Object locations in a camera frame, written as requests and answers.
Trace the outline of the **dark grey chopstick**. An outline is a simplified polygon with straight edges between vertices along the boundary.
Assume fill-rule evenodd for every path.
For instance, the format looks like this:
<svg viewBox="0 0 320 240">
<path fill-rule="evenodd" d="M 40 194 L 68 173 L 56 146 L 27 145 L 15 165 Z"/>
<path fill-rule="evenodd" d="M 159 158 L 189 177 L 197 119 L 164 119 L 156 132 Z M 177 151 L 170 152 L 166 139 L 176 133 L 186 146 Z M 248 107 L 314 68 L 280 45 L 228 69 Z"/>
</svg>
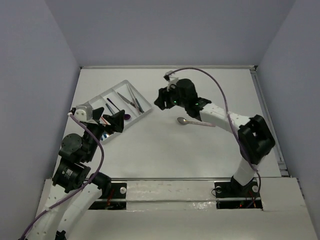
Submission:
<svg viewBox="0 0 320 240">
<path fill-rule="evenodd" d="M 106 105 L 107 109 L 110 111 L 111 115 L 114 115 L 115 112 L 114 112 L 113 109 L 109 106 L 109 104 L 106 103 L 105 105 Z"/>
</svg>

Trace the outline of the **purple spoon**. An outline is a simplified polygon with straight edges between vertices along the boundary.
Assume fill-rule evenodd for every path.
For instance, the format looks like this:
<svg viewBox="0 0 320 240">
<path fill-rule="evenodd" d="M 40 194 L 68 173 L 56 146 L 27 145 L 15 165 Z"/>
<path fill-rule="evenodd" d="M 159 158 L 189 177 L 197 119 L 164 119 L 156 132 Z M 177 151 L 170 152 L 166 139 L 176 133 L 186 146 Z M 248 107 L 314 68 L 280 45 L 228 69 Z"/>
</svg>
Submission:
<svg viewBox="0 0 320 240">
<path fill-rule="evenodd" d="M 120 109 L 111 101 L 110 98 L 107 98 L 107 100 L 108 100 L 118 111 L 120 111 Z M 125 121 L 128 121 L 128 120 L 130 120 L 130 119 L 131 119 L 131 115 L 125 113 L 125 114 L 124 114 L 124 120 L 125 120 Z"/>
</svg>

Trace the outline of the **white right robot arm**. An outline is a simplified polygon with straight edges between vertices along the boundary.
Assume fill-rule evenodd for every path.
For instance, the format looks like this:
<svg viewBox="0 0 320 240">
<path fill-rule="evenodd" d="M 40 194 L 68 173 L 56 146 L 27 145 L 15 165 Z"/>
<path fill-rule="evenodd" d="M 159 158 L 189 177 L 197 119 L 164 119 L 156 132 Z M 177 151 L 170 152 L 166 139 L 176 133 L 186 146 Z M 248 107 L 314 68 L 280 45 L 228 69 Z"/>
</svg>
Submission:
<svg viewBox="0 0 320 240">
<path fill-rule="evenodd" d="M 229 189 L 242 196 L 249 189 L 261 161 L 275 146 L 275 139 L 261 115 L 253 117 L 232 113 L 210 100 L 199 97 L 190 79 L 165 77 L 168 85 L 159 89 L 155 105 L 161 110 L 174 106 L 184 108 L 193 119 L 212 124 L 234 135 L 241 161 L 230 179 Z"/>
</svg>

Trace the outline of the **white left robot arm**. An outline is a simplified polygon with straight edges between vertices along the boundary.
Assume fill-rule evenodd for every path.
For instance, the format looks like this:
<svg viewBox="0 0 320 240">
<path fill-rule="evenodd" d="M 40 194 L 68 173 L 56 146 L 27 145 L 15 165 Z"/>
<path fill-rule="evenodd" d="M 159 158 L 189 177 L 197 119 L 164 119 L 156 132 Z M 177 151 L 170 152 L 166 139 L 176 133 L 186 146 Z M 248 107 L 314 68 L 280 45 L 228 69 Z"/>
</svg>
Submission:
<svg viewBox="0 0 320 240">
<path fill-rule="evenodd" d="M 61 159 L 42 212 L 28 225 L 22 240 L 69 239 L 90 206 L 112 193 L 112 179 L 100 172 L 105 158 L 101 138 L 105 133 L 123 132 L 125 111 L 106 115 L 103 107 L 78 105 L 68 116 L 84 133 L 63 138 Z"/>
</svg>

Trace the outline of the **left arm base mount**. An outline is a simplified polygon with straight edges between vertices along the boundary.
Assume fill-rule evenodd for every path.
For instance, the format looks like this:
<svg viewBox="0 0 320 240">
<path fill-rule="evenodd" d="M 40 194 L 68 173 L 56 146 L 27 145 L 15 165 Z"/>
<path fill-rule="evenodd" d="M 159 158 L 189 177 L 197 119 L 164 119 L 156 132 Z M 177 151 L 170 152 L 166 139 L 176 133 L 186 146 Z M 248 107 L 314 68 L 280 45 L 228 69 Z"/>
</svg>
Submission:
<svg viewBox="0 0 320 240">
<path fill-rule="evenodd" d="M 96 200 L 89 210 L 126 210 L 127 182 L 113 181 L 108 193 Z"/>
</svg>

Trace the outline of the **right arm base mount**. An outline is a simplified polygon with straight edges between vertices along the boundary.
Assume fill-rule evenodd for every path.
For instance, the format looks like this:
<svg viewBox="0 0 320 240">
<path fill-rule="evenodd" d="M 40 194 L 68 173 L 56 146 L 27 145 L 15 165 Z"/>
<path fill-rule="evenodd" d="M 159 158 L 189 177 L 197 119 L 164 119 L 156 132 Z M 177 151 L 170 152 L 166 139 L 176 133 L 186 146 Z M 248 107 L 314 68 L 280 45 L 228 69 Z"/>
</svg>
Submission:
<svg viewBox="0 0 320 240">
<path fill-rule="evenodd" d="M 240 192 L 235 192 L 230 187 L 229 181 L 214 183 L 211 194 L 215 197 L 218 210 L 232 209 L 263 209 L 259 193 L 259 183 L 251 182 L 248 187 Z"/>
</svg>

